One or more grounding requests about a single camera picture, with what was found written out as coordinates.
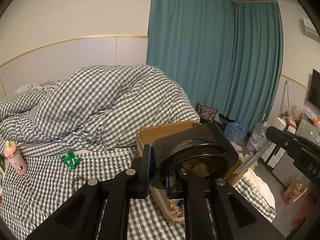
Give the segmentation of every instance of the cable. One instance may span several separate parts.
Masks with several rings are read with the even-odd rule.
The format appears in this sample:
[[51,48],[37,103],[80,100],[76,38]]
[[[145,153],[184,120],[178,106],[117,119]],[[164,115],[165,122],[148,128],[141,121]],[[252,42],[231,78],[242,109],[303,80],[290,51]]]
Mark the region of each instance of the cable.
[[283,93],[282,93],[282,101],[281,101],[281,106],[280,106],[281,116],[284,116],[284,114],[282,113],[282,109],[283,109],[283,103],[284,103],[285,87],[287,87],[288,107],[290,107],[290,105],[289,105],[289,84],[286,81],[284,83],[284,89],[283,89]]

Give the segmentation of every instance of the metal screw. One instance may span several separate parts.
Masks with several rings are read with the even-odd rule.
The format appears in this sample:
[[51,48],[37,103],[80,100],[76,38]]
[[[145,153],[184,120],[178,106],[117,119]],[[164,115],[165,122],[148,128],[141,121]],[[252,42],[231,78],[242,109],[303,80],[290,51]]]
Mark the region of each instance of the metal screw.
[[97,185],[97,183],[98,183],[98,180],[97,180],[97,179],[89,179],[89,180],[88,180],[88,185],[89,185],[89,186]]
[[130,175],[130,176],[134,175],[135,173],[136,173],[136,171],[134,169],[128,169],[125,171],[125,174]]
[[187,174],[188,174],[188,170],[187,170],[187,169],[180,169],[180,170],[179,170],[179,173],[180,173],[181,175],[187,175]]
[[216,183],[219,185],[219,186],[223,186],[225,185],[226,181],[224,179],[216,179]]

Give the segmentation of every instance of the white headboard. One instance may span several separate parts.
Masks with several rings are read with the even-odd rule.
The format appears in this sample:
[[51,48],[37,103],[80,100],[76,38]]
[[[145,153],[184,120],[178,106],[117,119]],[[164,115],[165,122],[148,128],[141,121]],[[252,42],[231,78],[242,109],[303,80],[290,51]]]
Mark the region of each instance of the white headboard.
[[0,67],[6,95],[19,87],[45,80],[63,80],[90,65],[145,64],[148,39],[144,36],[105,35],[43,46]]

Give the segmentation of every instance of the green snack packet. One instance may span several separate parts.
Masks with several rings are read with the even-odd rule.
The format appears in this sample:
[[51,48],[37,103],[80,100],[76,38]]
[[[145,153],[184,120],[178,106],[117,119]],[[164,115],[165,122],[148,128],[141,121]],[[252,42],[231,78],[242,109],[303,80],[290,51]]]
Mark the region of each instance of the green snack packet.
[[82,158],[75,156],[73,150],[69,150],[60,158],[60,160],[62,160],[62,162],[66,164],[71,170],[74,170],[79,162],[82,161]]

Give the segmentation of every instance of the box on floor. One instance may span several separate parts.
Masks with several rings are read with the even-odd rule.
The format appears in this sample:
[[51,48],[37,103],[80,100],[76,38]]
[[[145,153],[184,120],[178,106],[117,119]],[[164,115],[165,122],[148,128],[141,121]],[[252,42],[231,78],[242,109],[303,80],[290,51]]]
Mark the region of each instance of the box on floor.
[[[196,121],[184,121],[143,128],[136,134],[137,150],[135,151],[134,156],[136,158],[142,156],[143,147],[145,144],[153,145],[153,142],[159,138],[193,128],[197,125],[201,124]],[[231,185],[235,185],[245,173],[233,173],[241,164],[242,161],[238,159],[236,164],[225,176],[225,180]],[[164,218],[167,220],[169,225],[180,224],[184,222],[184,210],[183,207],[179,205],[179,200],[168,199],[163,189],[157,189],[152,186],[150,186],[149,189],[150,194],[158,204]]]
[[292,204],[296,200],[298,200],[303,194],[306,192],[306,190],[303,190],[302,185],[298,180],[293,182],[287,190],[281,195],[285,205]]

